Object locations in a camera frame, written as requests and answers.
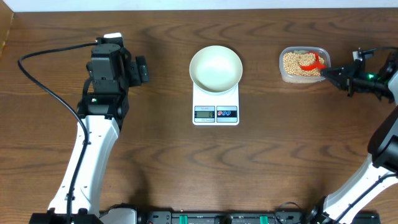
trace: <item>chickpeas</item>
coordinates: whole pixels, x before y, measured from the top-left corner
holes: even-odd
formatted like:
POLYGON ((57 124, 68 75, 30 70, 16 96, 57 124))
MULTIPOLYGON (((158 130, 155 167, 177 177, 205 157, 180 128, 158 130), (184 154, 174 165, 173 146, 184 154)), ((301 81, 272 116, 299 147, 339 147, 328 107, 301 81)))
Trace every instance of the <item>chickpeas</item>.
MULTIPOLYGON (((295 54, 293 52, 286 53, 284 55, 284 68, 285 71, 290 75, 300 75, 306 77, 319 77, 321 73, 319 69, 315 68, 311 71, 304 71, 301 69, 300 65, 308 66, 315 62, 315 54, 305 53, 305 54, 295 54)), ((324 65, 325 59, 319 57, 319 62, 324 65)))

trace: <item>white background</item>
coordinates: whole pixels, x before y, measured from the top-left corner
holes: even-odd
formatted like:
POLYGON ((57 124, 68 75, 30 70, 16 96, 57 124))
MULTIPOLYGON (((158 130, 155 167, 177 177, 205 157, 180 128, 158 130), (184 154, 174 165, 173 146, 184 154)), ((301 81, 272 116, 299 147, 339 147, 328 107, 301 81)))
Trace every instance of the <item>white background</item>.
POLYGON ((14 12, 398 7, 397 0, 4 0, 14 12))

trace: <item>green tape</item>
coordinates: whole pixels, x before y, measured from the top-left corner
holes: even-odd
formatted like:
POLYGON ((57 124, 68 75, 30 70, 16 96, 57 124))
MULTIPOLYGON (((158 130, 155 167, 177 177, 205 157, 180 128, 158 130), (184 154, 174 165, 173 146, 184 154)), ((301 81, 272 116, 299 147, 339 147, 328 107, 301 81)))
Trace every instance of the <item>green tape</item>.
POLYGON ((260 224, 268 224, 268 216, 265 215, 260 216, 260 224))
POLYGON ((188 224, 188 215, 180 215, 180 224, 188 224))

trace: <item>wooden table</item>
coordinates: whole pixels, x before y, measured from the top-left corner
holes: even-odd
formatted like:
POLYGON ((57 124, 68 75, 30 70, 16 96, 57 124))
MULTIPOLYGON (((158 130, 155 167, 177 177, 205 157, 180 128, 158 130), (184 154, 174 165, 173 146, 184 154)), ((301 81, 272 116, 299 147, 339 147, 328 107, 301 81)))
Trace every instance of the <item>wooden table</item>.
MULTIPOLYGON (((362 164, 372 133, 394 108, 374 95, 347 98, 328 82, 282 81, 289 46, 326 49, 333 65, 362 47, 397 45, 398 9, 20 13, 0 59, 0 222, 27 223, 45 212, 73 149, 76 121, 31 83, 17 59, 122 32, 145 55, 150 84, 130 89, 130 111, 109 158, 101 209, 121 202, 175 210, 311 207, 362 164), (188 65, 208 45, 241 57, 241 123, 192 124, 188 65)), ((75 106, 90 48, 41 55, 28 71, 75 106)), ((385 57, 374 59, 374 69, 385 57)), ((398 187, 366 208, 397 223, 398 187)))

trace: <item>cable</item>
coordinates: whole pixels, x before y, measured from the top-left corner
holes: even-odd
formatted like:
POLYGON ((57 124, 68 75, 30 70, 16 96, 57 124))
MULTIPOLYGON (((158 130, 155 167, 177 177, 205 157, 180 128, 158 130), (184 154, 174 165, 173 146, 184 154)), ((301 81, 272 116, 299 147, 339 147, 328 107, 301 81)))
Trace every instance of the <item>cable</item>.
POLYGON ((359 202, 361 201, 365 196, 367 196, 368 193, 370 193, 375 187, 377 187, 379 184, 381 184, 384 180, 390 177, 398 177, 398 174, 388 174, 383 177, 380 177, 370 188, 368 188, 365 192, 361 194, 353 203, 349 204, 348 208, 336 219, 335 223, 339 223, 341 219, 344 218, 345 215, 359 202))
POLYGON ((279 207, 276 209, 276 211, 275 211, 275 219, 279 222, 279 224, 283 224, 280 220, 279 220, 279 218, 276 216, 276 213, 283 207, 283 206, 286 206, 286 205, 295 205, 298 209, 300 209, 300 211, 302 212, 303 210, 300 208, 300 206, 299 205, 297 205, 296 203, 294 203, 294 202, 285 202, 285 203, 283 203, 282 205, 279 205, 279 207))
POLYGON ((76 45, 76 46, 71 46, 71 47, 64 47, 64 48, 59 48, 59 49, 52 49, 52 50, 43 50, 40 52, 35 52, 35 53, 31 53, 31 54, 27 54, 25 56, 22 56, 19 60, 18 60, 18 66, 20 68, 20 70, 25 74, 25 76, 30 79, 32 82, 34 82, 36 85, 38 85, 40 88, 42 88, 44 91, 46 91, 47 93, 49 93, 50 95, 52 95, 55 99, 57 99, 59 102, 61 102, 64 106, 66 106, 68 108, 68 110, 74 115, 74 117, 78 120, 81 128, 83 129, 84 135, 85 135, 85 139, 83 141, 83 148, 81 149, 81 153, 79 156, 79 160, 76 164, 76 168, 75 171, 73 172, 72 175, 72 179, 70 181, 70 186, 69 186, 69 192, 68 192, 68 198, 67 198, 67 223, 71 223, 71 215, 72 215, 72 199, 73 199, 73 190, 75 189, 75 182, 76 182, 76 178, 77 175, 79 173, 79 169, 81 166, 81 162, 83 161, 83 157, 85 155, 86 152, 86 148, 87 148, 87 144, 88 144, 88 132, 86 129, 85 124, 83 124, 83 121, 79 118, 79 116, 77 115, 77 113, 75 112, 75 110, 67 103, 65 102, 62 98, 60 98, 57 94, 55 94, 53 91, 51 91, 49 88, 47 88, 45 85, 41 84, 39 81, 37 81, 32 75, 30 75, 24 68, 24 66, 22 65, 22 61, 24 59, 33 57, 33 56, 37 56, 37 55, 42 55, 42 54, 47 54, 47 53, 53 53, 53 52, 61 52, 61 51, 65 51, 65 50, 72 50, 72 49, 78 49, 81 47, 88 47, 88 46, 94 46, 97 45, 97 43, 89 43, 89 44, 81 44, 81 45, 76 45))

